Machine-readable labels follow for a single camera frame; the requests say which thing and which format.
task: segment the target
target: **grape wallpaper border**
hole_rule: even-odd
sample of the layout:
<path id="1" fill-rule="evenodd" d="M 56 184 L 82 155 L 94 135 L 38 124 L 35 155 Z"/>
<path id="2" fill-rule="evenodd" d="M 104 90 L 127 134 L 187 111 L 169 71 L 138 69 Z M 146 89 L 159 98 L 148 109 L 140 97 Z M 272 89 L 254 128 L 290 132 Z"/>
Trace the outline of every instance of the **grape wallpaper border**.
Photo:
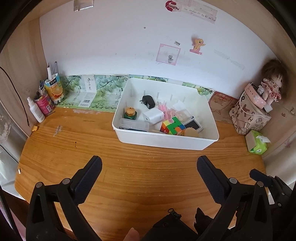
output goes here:
<path id="1" fill-rule="evenodd" d="M 129 78 L 162 81 L 196 88 L 200 95 L 206 96 L 207 100 L 209 100 L 215 92 L 214 90 L 195 84 L 147 75 L 94 75 L 97 90 L 96 96 L 89 107 L 78 107 L 81 101 L 80 92 L 85 88 L 85 84 L 82 80 L 82 75 L 71 75 L 60 77 L 65 97 L 57 104 L 57 106 L 115 112 L 126 82 Z"/>

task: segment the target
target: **sticker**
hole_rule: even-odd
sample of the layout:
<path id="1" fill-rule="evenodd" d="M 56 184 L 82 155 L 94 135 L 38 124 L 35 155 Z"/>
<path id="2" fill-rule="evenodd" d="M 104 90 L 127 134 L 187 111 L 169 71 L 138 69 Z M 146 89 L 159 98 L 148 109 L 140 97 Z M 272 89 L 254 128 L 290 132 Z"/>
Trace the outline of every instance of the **sticker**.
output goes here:
<path id="1" fill-rule="evenodd" d="M 165 7 L 167 10 L 171 11 L 171 12 L 176 12 L 179 11 L 180 9 L 177 7 L 177 3 L 174 1 L 167 1 L 165 3 Z"/>
<path id="2" fill-rule="evenodd" d="M 193 49 L 190 49 L 189 51 L 192 53 L 197 53 L 202 55 L 202 53 L 200 52 L 200 47 L 205 46 L 205 44 L 203 43 L 202 39 L 192 39 L 192 45 L 193 45 Z"/>
<path id="3" fill-rule="evenodd" d="M 165 3 L 167 10 L 171 12 L 186 12 L 194 17 L 201 18 L 215 24 L 217 10 L 208 5 L 197 2 L 197 0 L 175 0 Z"/>
<path id="4" fill-rule="evenodd" d="M 180 50 L 180 48 L 174 46 L 160 44 L 156 61 L 176 65 Z"/>
<path id="5" fill-rule="evenodd" d="M 82 100 L 80 101 L 78 106 L 81 107 L 90 107 L 92 101 L 96 97 L 96 92 L 95 93 L 90 93 L 90 92 L 80 92 L 80 95 L 82 95 Z"/>

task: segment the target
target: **green tissue package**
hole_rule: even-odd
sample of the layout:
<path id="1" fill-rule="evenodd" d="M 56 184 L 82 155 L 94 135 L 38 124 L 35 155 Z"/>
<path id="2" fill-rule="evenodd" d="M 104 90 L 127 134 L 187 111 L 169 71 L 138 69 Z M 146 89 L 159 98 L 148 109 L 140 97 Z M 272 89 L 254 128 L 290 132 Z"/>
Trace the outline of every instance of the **green tissue package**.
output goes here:
<path id="1" fill-rule="evenodd" d="M 262 136 L 261 133 L 251 130 L 246 136 L 248 151 L 257 155 L 262 155 L 267 150 L 267 142 L 270 140 Z"/>

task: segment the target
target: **window curtain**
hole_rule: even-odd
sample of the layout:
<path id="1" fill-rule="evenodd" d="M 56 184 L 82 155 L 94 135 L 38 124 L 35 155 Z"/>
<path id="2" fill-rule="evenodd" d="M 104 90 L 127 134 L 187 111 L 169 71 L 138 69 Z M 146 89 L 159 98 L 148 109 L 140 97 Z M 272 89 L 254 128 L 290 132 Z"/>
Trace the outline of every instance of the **window curtain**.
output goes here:
<path id="1" fill-rule="evenodd" d="M 0 103 L 0 185 L 19 198 L 22 197 L 15 190 L 15 175 L 26 139 Z"/>

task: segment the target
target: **white wall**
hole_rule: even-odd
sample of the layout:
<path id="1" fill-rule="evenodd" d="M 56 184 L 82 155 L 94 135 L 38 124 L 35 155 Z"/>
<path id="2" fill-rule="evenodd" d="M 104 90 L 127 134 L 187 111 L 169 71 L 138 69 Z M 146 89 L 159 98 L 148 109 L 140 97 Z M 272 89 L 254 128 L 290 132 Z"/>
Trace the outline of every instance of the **white wall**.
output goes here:
<path id="1" fill-rule="evenodd" d="M 57 61 L 64 75 L 167 77 L 238 98 L 247 82 L 259 80 L 264 62 L 275 57 L 256 34 L 218 8 L 212 6 L 218 10 L 212 24 L 186 12 L 170 12 L 165 3 L 95 0 L 93 8 L 74 12 L 73 1 L 68 2 L 40 18 L 46 61 Z M 203 55 L 189 52 L 192 36 L 204 40 Z M 156 62 L 160 43 L 176 47 L 175 41 L 181 43 L 177 64 Z"/>

